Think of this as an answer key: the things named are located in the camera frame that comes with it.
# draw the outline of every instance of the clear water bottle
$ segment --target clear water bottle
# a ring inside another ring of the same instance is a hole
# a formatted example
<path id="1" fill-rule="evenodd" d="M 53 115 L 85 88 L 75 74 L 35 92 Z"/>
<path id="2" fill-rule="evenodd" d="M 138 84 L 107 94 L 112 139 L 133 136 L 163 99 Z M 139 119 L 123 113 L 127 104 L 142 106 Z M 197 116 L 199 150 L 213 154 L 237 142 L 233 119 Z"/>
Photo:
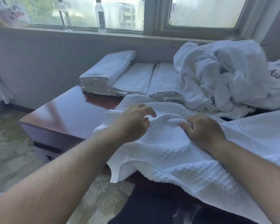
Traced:
<path id="1" fill-rule="evenodd" d="M 96 0 L 96 21 L 98 23 L 98 32 L 107 33 L 105 11 L 101 3 L 101 0 Z"/>
<path id="2" fill-rule="evenodd" d="M 68 14 L 67 7 L 63 3 L 63 0 L 58 0 L 58 10 L 64 30 L 67 32 L 71 32 L 72 23 L 70 22 L 70 15 Z"/>

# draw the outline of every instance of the table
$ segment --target table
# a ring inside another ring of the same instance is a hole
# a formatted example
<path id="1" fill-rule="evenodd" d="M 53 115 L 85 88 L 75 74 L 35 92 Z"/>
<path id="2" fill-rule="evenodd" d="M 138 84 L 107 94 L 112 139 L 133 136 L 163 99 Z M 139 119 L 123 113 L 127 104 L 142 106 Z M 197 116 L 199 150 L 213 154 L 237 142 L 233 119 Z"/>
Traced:
<path id="1" fill-rule="evenodd" d="M 75 86 L 20 119 L 19 124 L 32 139 L 36 153 L 47 163 L 89 138 L 93 130 L 103 122 L 108 110 L 114 109 L 122 99 L 83 93 L 80 86 Z M 102 173 L 110 175 L 110 168 L 106 165 Z M 190 196 L 179 186 L 150 181 L 138 171 L 126 181 L 159 193 L 178 196 L 185 204 L 194 202 L 212 207 Z"/>

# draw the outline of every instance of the window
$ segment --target window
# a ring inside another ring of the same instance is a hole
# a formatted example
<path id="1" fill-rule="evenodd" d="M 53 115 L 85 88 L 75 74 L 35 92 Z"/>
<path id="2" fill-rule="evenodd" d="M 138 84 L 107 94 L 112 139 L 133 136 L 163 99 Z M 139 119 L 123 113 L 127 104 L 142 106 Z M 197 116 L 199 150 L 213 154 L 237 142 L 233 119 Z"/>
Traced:
<path id="1" fill-rule="evenodd" d="M 58 0 L 2 0 L 31 26 L 62 29 Z M 250 38 L 268 0 L 101 0 L 109 32 L 200 39 Z M 97 30 L 96 0 L 63 0 L 74 30 Z"/>

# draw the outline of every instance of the window pane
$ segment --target window pane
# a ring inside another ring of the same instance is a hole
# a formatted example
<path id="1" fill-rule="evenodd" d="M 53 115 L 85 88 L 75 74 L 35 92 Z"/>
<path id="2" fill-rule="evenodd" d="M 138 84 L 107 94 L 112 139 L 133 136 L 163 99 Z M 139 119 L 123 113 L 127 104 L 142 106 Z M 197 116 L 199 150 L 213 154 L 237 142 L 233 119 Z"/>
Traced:
<path id="1" fill-rule="evenodd" d="M 32 24 L 62 25 L 57 0 L 6 0 L 22 4 Z M 108 29 L 143 31 L 144 0 L 101 0 Z M 73 26 L 97 28 L 96 0 L 63 0 Z"/>
<path id="2" fill-rule="evenodd" d="M 234 28 L 246 0 L 172 0 L 168 25 Z"/>

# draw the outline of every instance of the floor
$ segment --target floor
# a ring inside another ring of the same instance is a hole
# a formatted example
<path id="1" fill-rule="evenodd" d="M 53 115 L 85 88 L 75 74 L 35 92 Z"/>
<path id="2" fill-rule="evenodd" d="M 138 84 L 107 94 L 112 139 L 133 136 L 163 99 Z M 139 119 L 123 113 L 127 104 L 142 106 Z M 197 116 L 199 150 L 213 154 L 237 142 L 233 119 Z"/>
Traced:
<path id="1" fill-rule="evenodd" d="M 0 192 L 4 192 L 43 164 L 32 148 L 32 141 L 18 124 L 26 113 L 0 112 Z M 133 184 L 110 183 L 100 174 L 90 186 L 68 224 L 107 223 L 119 213 L 134 188 Z"/>

